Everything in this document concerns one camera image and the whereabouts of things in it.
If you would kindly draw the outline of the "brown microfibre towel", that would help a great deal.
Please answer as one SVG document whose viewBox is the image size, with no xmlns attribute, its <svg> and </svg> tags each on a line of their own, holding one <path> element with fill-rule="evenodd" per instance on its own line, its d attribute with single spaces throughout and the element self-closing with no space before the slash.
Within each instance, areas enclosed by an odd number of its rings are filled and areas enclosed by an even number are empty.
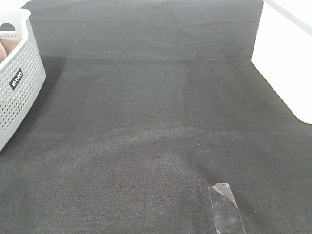
<svg viewBox="0 0 312 234">
<path fill-rule="evenodd" d="M 20 39 L 0 39 L 0 63 L 8 57 L 20 42 Z"/>
</svg>

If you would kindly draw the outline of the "black table cloth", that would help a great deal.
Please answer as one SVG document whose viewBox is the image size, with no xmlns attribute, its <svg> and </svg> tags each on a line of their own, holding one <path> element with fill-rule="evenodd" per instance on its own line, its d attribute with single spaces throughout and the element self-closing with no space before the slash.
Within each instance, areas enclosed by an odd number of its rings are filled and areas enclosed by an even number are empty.
<svg viewBox="0 0 312 234">
<path fill-rule="evenodd" d="M 251 63 L 260 0 L 34 0 L 46 80 L 0 155 L 3 234 L 312 231 L 312 127 Z"/>
</svg>

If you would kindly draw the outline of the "clear adhesive tape strip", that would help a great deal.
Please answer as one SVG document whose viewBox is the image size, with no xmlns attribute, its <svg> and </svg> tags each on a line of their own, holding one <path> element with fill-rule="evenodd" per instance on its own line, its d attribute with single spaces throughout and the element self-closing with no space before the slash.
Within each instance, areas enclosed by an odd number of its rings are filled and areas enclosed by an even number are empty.
<svg viewBox="0 0 312 234">
<path fill-rule="evenodd" d="M 241 214 L 228 183 L 208 188 L 217 234 L 245 234 Z"/>
</svg>

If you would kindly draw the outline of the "grey perforated laundry basket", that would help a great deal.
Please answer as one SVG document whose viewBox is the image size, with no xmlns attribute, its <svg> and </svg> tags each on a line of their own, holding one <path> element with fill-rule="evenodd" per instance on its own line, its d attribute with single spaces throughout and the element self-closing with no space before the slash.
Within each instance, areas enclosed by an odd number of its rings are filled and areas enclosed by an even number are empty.
<svg viewBox="0 0 312 234">
<path fill-rule="evenodd" d="M 1 24 L 13 31 L 1 31 L 0 39 L 21 42 L 0 63 L 0 147 L 4 148 L 34 104 L 46 79 L 27 9 L 2 9 Z"/>
</svg>

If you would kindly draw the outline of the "white plastic storage bin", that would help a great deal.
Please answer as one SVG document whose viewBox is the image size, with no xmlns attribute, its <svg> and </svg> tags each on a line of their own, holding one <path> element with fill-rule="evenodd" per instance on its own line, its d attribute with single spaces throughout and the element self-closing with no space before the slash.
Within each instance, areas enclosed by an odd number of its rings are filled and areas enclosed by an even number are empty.
<svg viewBox="0 0 312 234">
<path fill-rule="evenodd" d="M 312 122 L 312 2 L 265 0 L 252 64 L 302 122 Z"/>
</svg>

